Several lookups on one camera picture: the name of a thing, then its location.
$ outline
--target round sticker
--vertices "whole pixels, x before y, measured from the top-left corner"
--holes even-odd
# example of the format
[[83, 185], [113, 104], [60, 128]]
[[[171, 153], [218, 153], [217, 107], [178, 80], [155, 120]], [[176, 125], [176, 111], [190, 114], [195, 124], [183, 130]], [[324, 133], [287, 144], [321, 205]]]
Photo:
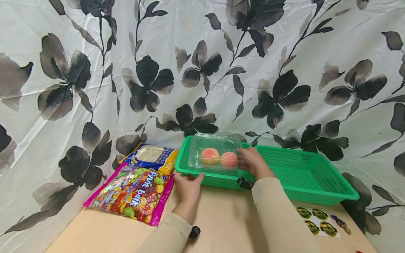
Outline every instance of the round sticker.
[[320, 227], [321, 227], [321, 230], [330, 237], [335, 237], [337, 235], [336, 228], [328, 222], [321, 222]]
[[309, 219], [312, 215], [311, 212], [309, 212], [307, 209], [303, 207], [297, 207], [296, 210], [299, 213], [299, 215], [304, 219]]
[[325, 221], [328, 219], [328, 215], [324, 211], [319, 209], [312, 209], [312, 214], [321, 221]]
[[313, 234], [313, 235], [317, 235], [317, 234], [319, 234], [319, 228], [318, 228], [318, 226], [314, 223], [314, 222], [312, 222], [312, 221], [305, 221], [305, 224], [309, 227], [309, 230], [311, 231], [311, 233]]

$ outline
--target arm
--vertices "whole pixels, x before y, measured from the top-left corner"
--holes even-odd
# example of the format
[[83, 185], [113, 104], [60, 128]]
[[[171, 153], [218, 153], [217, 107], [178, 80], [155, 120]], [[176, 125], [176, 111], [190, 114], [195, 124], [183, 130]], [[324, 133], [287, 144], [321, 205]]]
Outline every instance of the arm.
[[320, 252], [277, 178], [258, 180], [252, 194], [271, 253]]
[[180, 253], [190, 232], [191, 226], [184, 219], [170, 213], [136, 253]]
[[176, 174], [175, 182], [180, 194], [180, 203], [164, 222], [139, 247], [136, 253], [180, 253], [191, 233], [193, 216], [196, 211], [200, 186], [204, 173], [197, 178]]

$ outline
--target wooden table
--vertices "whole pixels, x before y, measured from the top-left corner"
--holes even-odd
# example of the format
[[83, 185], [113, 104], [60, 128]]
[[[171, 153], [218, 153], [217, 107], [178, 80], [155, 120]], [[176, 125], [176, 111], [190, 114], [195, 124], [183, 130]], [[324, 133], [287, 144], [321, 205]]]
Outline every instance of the wooden table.
[[[177, 204], [176, 189], [168, 199], [162, 219]], [[294, 202], [303, 207], [318, 207], [344, 220], [352, 231], [348, 235], [336, 225], [341, 238], [315, 236], [322, 253], [377, 253], [343, 207], [318, 206]], [[266, 253], [267, 243], [253, 203], [252, 194], [243, 191], [202, 187], [195, 223], [201, 229], [196, 242], [188, 242], [183, 253]], [[145, 223], [107, 212], [82, 210], [47, 253], [122, 252], [131, 253], [155, 230]]]

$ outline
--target green plastic basket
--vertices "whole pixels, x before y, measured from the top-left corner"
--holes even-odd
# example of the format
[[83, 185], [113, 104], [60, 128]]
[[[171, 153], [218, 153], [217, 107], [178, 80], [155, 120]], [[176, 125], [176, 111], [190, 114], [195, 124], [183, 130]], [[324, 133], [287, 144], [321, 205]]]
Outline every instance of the green plastic basket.
[[[175, 168], [180, 173], [198, 175], [201, 171], [188, 167], [191, 138], [192, 136], [188, 136], [184, 140]], [[243, 142], [242, 146], [247, 148], [250, 145]], [[334, 205], [342, 200], [359, 199], [359, 194], [322, 155], [260, 145], [256, 146], [256, 149], [280, 180], [285, 193], [291, 200]], [[255, 179], [249, 172], [241, 170], [238, 170], [238, 174], [234, 176], [204, 173], [204, 185], [228, 189], [243, 190], [237, 183], [239, 177], [244, 177], [246, 180]]]

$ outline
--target blue food package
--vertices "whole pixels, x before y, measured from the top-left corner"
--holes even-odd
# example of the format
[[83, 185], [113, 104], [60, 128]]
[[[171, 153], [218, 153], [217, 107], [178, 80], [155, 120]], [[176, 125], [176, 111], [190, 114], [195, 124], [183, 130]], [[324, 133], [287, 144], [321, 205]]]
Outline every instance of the blue food package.
[[158, 170], [165, 174], [170, 174], [174, 168], [178, 154], [179, 151], [176, 149], [141, 143], [120, 163], [126, 162], [131, 166]]

